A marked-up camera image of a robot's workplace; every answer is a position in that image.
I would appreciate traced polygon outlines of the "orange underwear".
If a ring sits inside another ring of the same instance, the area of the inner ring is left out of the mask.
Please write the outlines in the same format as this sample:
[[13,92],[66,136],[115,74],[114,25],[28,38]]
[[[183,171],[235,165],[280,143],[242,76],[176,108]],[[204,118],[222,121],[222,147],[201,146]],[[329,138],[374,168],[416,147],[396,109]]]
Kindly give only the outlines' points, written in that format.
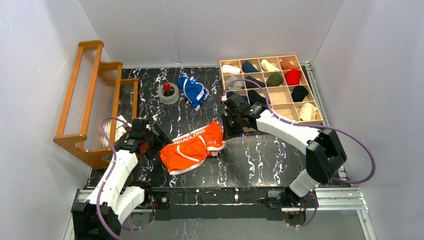
[[216,157],[225,146],[223,129],[214,120],[173,139],[159,156],[170,175],[180,175],[200,167],[206,158]]

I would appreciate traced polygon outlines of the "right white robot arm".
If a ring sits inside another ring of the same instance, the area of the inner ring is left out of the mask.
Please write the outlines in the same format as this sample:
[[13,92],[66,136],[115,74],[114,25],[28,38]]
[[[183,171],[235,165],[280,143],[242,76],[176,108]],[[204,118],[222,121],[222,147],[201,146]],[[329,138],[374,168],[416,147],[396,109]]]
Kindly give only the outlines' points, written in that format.
[[250,105],[238,93],[223,101],[223,105],[223,139],[239,137],[245,128],[252,128],[274,135],[305,155],[305,169],[285,188],[281,202],[298,203],[319,185],[327,184],[347,160],[335,130],[323,125],[300,126],[261,102]]

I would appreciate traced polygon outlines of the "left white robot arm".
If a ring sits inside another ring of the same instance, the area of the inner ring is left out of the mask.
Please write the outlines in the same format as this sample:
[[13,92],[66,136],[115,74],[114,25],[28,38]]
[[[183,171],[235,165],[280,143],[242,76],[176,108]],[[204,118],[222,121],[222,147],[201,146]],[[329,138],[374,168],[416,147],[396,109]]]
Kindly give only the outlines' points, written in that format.
[[140,184],[125,186],[125,182],[143,155],[156,156],[171,139],[157,123],[135,118],[129,130],[114,143],[105,132],[106,117],[100,131],[112,150],[112,159],[95,189],[83,202],[71,210],[76,240],[119,240],[122,224],[133,210],[149,200],[146,188]]

